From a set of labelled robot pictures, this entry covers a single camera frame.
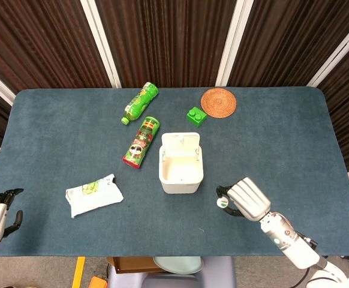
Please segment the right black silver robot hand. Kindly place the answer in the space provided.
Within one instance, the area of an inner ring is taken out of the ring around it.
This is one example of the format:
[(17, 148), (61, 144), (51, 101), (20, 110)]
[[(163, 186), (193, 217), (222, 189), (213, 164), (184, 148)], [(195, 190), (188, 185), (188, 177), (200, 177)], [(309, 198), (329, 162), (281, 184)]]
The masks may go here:
[(216, 194), (217, 206), (234, 217), (260, 221), (270, 211), (270, 200), (249, 177), (231, 186), (219, 185)]

